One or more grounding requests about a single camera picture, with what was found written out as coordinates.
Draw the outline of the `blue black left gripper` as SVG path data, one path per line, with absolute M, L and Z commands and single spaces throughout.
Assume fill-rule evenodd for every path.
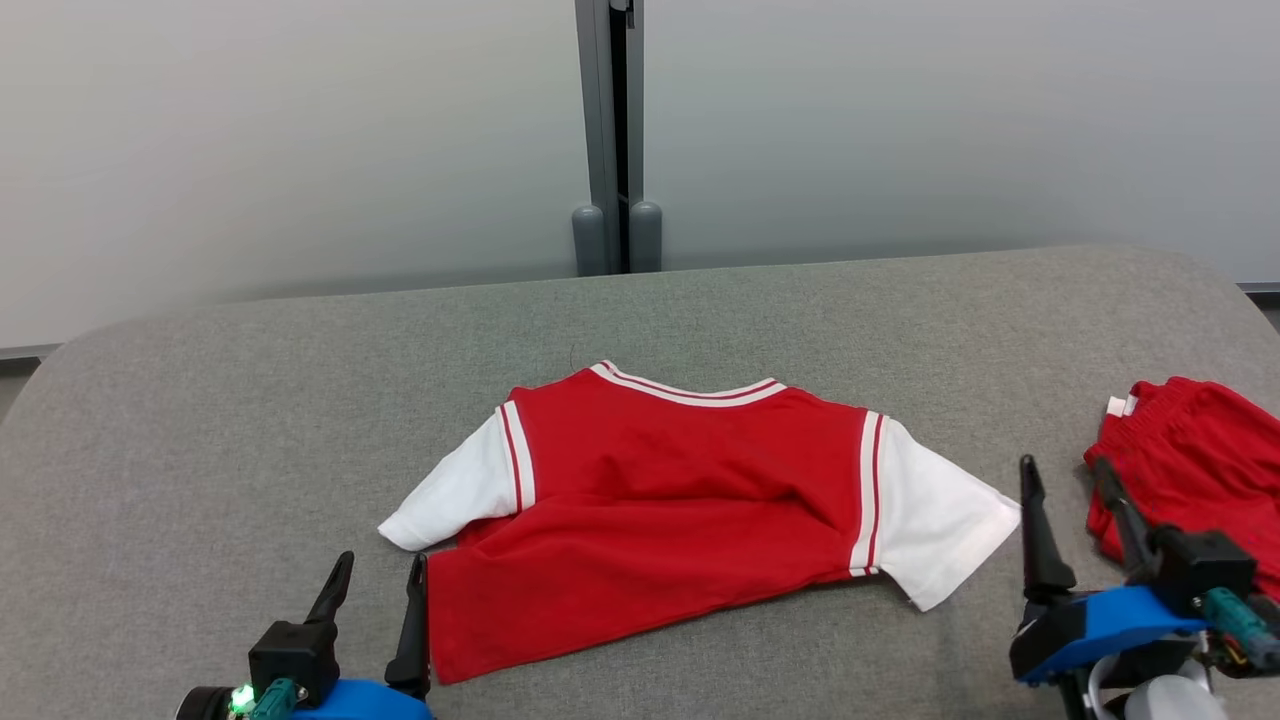
M 334 623 L 346 601 L 355 552 L 342 552 L 314 601 L 305 624 Z M 291 719 L 430 720 L 435 716 L 424 702 L 431 688 L 428 647 L 428 564 L 416 553 L 406 582 L 406 607 L 394 657 L 387 664 L 387 685 L 367 679 L 339 679 L 325 701 L 315 708 L 301 705 Z

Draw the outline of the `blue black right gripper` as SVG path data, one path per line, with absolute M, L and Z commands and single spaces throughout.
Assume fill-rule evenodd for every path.
M 1208 623 L 1194 610 L 1193 593 L 1178 585 L 1075 592 L 1076 578 L 1059 552 L 1032 455 L 1020 457 L 1019 474 L 1027 603 L 1009 650 L 1014 679 L 1030 687 L 1068 679 L 1084 685 L 1097 662 L 1114 657 L 1115 666 L 1102 673 L 1103 688 L 1135 687 L 1164 674 L 1210 688 L 1210 670 L 1196 656 Z M 1151 548 L 1144 516 L 1108 459 L 1094 461 L 1092 478 L 1120 539 L 1125 580 L 1152 582 L 1158 553 Z

